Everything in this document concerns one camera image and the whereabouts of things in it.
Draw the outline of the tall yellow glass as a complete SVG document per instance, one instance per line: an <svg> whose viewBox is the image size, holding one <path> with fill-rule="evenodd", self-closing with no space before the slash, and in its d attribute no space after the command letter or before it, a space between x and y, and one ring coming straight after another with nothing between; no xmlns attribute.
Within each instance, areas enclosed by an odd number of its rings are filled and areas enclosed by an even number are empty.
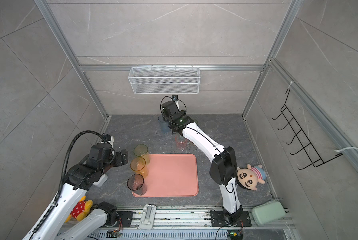
<svg viewBox="0 0 358 240"><path fill-rule="evenodd" d="M148 176L149 170L147 168L147 162L142 157L134 158L130 163L130 168L136 174L142 175L144 178Z"/></svg>

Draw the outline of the tall dark grey glass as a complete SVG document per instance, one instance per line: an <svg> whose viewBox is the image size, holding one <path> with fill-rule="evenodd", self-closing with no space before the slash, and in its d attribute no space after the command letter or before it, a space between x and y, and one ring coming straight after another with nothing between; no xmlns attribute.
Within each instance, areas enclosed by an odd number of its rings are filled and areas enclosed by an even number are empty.
<svg viewBox="0 0 358 240"><path fill-rule="evenodd" d="M147 191L147 185L145 184L145 179L140 174L133 174L128 178L127 187L133 194L137 196L142 196Z"/></svg>

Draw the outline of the mint green box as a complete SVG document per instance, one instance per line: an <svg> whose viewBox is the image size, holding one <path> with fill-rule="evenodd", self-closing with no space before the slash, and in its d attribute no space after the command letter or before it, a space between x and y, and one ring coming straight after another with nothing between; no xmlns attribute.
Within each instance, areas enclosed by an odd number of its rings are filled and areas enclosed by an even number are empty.
<svg viewBox="0 0 358 240"><path fill-rule="evenodd" d="M266 225L279 220L285 216L286 212L279 201L272 200L263 205L252 209L252 215L258 225Z"/></svg>

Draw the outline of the white clamp on rail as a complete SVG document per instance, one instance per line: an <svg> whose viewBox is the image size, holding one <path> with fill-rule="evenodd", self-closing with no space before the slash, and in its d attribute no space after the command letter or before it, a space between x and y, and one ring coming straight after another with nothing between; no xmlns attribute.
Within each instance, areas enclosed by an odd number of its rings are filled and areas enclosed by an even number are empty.
<svg viewBox="0 0 358 240"><path fill-rule="evenodd" d="M153 228L156 211L157 206L155 205L147 204L144 206L141 221L139 224L140 229L151 230Z"/></svg>

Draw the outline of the pink tray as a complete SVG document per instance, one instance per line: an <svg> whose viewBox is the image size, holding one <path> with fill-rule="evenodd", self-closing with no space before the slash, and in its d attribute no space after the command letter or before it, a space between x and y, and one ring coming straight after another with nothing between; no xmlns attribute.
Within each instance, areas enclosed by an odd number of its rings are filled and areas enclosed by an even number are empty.
<svg viewBox="0 0 358 240"><path fill-rule="evenodd" d="M144 193L136 198L194 197L199 192L197 159L193 154L150 155Z"/></svg>

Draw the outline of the pink glass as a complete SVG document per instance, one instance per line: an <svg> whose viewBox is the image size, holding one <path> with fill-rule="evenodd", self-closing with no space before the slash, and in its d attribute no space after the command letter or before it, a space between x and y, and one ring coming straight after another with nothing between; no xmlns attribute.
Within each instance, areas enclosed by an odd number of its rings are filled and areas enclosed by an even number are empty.
<svg viewBox="0 0 358 240"><path fill-rule="evenodd" d="M176 141L176 146L179 150L184 150L187 147L188 144L188 139L186 139L185 137L181 136L181 135L176 135L175 137L175 141Z"/></svg>

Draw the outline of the tall blue glass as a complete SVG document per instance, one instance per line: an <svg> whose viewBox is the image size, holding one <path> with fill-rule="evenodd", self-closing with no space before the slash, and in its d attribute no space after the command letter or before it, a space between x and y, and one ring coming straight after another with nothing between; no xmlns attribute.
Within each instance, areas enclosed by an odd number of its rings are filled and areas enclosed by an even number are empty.
<svg viewBox="0 0 358 240"><path fill-rule="evenodd" d="M166 122L162 115L159 115L158 117L159 125L161 128L161 131L163 133L169 133L171 129L169 128L168 122Z"/></svg>

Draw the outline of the tall green glass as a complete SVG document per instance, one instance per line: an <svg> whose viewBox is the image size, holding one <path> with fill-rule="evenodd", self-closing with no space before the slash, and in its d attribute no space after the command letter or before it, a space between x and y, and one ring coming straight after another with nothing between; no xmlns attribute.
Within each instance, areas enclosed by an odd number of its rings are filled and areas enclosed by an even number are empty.
<svg viewBox="0 0 358 240"><path fill-rule="evenodd" d="M143 158L148 165L150 163L149 149L146 145L140 144L134 148L134 155L139 158Z"/></svg>

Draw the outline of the doll plush toy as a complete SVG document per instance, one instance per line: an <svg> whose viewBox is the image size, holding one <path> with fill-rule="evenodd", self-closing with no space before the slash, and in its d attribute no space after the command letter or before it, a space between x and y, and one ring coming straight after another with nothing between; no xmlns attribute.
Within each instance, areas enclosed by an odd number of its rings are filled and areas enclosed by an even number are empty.
<svg viewBox="0 0 358 240"><path fill-rule="evenodd" d="M256 191L257 185L264 185L266 183L267 174L262 165L251 166L247 165L245 169L238 168L237 183L240 187Z"/></svg>

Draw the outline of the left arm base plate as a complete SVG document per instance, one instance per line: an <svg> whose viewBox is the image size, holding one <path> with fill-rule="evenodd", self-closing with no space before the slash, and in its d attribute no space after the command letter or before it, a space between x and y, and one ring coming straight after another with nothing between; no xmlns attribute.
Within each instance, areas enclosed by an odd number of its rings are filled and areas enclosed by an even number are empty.
<svg viewBox="0 0 358 240"><path fill-rule="evenodd" d="M129 228L133 219L134 212L123 211L123 212L113 212L108 215L108 219L105 223L107 228L119 228L125 227Z"/></svg>

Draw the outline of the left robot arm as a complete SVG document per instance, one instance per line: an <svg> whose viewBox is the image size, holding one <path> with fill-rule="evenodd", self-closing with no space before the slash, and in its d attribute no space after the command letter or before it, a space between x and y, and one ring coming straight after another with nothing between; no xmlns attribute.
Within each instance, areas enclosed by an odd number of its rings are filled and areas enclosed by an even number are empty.
<svg viewBox="0 0 358 240"><path fill-rule="evenodd" d="M67 168L75 142L85 134L98 136L88 155ZM107 180L107 171L128 163L128 152L114 150L114 137L95 131L82 131L71 141L62 166L59 187L53 201L41 215L26 240L83 240L100 227L113 227L121 220L116 206L102 202L95 208L83 197L92 186L100 187Z"/></svg>

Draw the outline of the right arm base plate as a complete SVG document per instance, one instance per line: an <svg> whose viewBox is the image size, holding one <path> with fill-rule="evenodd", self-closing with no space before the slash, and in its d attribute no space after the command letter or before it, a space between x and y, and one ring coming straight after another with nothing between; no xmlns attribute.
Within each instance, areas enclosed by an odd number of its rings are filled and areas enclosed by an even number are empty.
<svg viewBox="0 0 358 240"><path fill-rule="evenodd" d="M243 226L251 227L251 217L249 212L241 211L240 213L235 213L230 215L229 213L224 213L223 211L210 210L209 212L211 217L211 222L213 227L222 227L224 225L228 226Z"/></svg>

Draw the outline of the black wall hook rack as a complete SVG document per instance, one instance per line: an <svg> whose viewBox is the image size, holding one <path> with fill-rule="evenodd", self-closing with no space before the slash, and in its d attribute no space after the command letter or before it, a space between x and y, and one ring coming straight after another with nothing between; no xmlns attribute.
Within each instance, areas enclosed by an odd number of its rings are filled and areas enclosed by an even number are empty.
<svg viewBox="0 0 358 240"><path fill-rule="evenodd" d="M291 146L294 142L298 143L298 150L296 152L291 152L291 156L296 156L299 153L304 153L307 157L307 165L305 167L297 167L298 170L305 170L309 167L318 168L322 165L327 164L330 161L333 161L341 156L343 153L336 153L334 157L324 160L323 157L319 154L314 143L310 140L307 132L303 129L301 124L296 119L295 115L291 112L290 108L287 106L287 101L290 96L290 89L287 89L285 92L285 100L280 108L279 114L275 118L271 118L273 121L285 120L285 124L281 128L277 128L278 131L283 131L285 129L291 130L292 139L285 144Z"/></svg>

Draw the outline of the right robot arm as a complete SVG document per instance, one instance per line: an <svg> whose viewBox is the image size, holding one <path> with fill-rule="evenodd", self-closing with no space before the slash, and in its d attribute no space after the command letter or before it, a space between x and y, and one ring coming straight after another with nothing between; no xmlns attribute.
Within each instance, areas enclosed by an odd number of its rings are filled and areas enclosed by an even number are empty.
<svg viewBox="0 0 358 240"><path fill-rule="evenodd" d="M224 147L209 137L195 121L187 115L187 109L180 110L177 95L164 96L169 101L160 103L163 120L168 123L172 134L178 134L191 141L210 160L210 176L219 185L223 199L223 214L229 225L240 222L243 207L237 192L237 160L232 147Z"/></svg>

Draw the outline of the yellow plush toy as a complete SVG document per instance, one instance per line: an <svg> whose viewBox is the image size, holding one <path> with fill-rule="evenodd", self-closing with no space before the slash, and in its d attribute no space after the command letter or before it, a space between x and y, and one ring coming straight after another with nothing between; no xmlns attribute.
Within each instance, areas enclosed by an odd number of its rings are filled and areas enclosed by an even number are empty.
<svg viewBox="0 0 358 240"><path fill-rule="evenodd" d="M93 206L92 200L86 200L86 196L83 196L78 203L74 206L73 210L68 215L65 223L70 221L71 219L75 219L76 221L82 221L89 213Z"/></svg>

